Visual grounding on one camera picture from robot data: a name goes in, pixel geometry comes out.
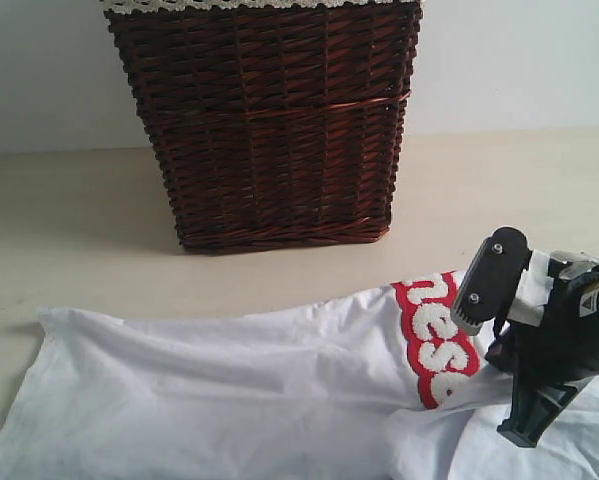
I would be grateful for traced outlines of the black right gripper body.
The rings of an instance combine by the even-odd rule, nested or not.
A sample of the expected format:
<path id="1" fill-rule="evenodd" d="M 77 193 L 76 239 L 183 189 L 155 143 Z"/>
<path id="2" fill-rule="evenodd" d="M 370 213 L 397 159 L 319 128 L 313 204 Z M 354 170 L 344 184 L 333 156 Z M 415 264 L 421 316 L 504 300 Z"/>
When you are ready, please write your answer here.
<path id="1" fill-rule="evenodd" d="M 497 314 L 486 360 L 513 377 L 510 414 L 497 427 L 505 439 L 516 446 L 537 445 L 591 381 L 585 345 L 593 318 L 590 299 L 550 310 L 538 327 L 516 322 L 504 311 Z"/>

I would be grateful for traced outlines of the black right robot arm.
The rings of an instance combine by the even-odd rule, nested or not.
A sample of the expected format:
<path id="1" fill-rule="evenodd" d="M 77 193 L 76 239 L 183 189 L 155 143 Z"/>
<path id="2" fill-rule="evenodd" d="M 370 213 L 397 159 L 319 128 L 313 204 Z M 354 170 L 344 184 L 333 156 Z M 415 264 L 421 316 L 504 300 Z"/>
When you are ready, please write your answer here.
<path id="1" fill-rule="evenodd" d="M 534 448 L 557 417 L 599 376 L 599 273 L 557 280 L 539 326 L 510 321 L 486 353 L 513 377 L 510 416 L 497 431 Z"/>

